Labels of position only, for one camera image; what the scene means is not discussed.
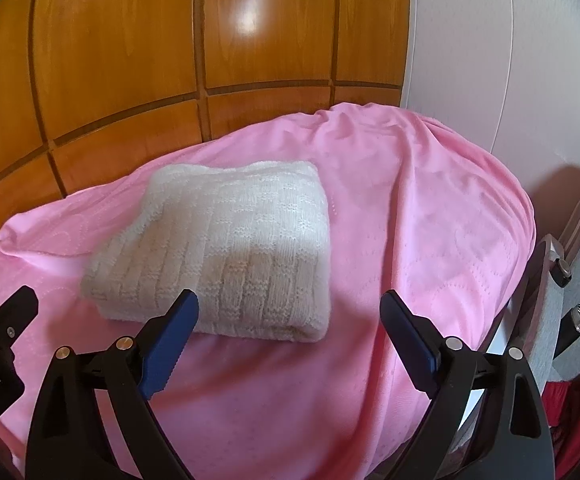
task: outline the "blue gripper pad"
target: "blue gripper pad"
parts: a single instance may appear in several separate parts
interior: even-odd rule
[[[136,337],[144,358],[139,391],[145,400],[166,387],[199,318],[196,294],[184,290],[164,316],[150,319]]]
[[[427,393],[432,398],[438,390],[436,372],[440,365],[440,355],[438,349],[431,348],[431,342],[426,341],[424,335],[417,330],[415,320],[422,324],[427,322],[426,325],[429,323],[430,327],[425,328],[430,328],[430,332],[436,335],[434,325],[426,318],[413,316],[404,301],[393,290],[381,297],[379,311],[385,332],[388,333],[399,354],[412,384],[417,390]]]

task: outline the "folded white sweater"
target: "folded white sweater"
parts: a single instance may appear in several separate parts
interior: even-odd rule
[[[327,330],[327,200],[308,162],[154,173],[138,218],[93,256],[81,291],[110,319],[164,314],[184,288],[195,330],[316,341]]]

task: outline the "red cloth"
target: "red cloth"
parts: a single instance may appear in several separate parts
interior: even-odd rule
[[[551,427],[559,480],[580,462],[580,375],[573,381],[547,383],[542,400]]]

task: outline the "pink bedsheet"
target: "pink bedsheet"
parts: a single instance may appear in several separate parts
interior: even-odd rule
[[[319,169],[331,222],[329,331],[314,344],[193,335],[151,402],[165,433],[198,480],[358,480],[412,435],[427,398],[380,326],[381,293],[395,288],[444,335],[478,346],[534,246],[532,205],[499,161],[442,124],[340,104],[162,156],[4,225],[0,303],[23,284],[40,300],[14,345],[26,392],[0,420],[17,456],[54,349],[100,350],[140,328],[102,319],[78,291],[88,255],[136,215],[150,174],[257,160]],[[120,465],[136,472],[109,400],[100,403]]]

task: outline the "gold screw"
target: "gold screw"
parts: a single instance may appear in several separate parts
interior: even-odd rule
[[[65,359],[68,355],[70,355],[70,349],[67,346],[62,346],[54,353],[57,359]]]
[[[134,341],[132,341],[131,337],[122,337],[116,342],[116,347],[119,350],[128,350],[129,348],[132,348],[133,344]]]

